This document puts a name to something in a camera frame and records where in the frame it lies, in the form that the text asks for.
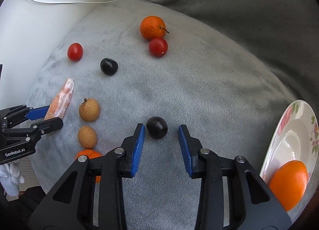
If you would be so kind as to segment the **white gloved hand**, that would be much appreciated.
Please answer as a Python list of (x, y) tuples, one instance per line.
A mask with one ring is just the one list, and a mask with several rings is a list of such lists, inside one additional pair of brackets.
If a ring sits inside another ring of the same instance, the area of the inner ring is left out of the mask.
[(0, 165), (1, 185), (9, 196), (18, 196), (20, 192), (19, 184), (25, 183), (25, 178), (20, 170), (21, 160), (8, 162)]

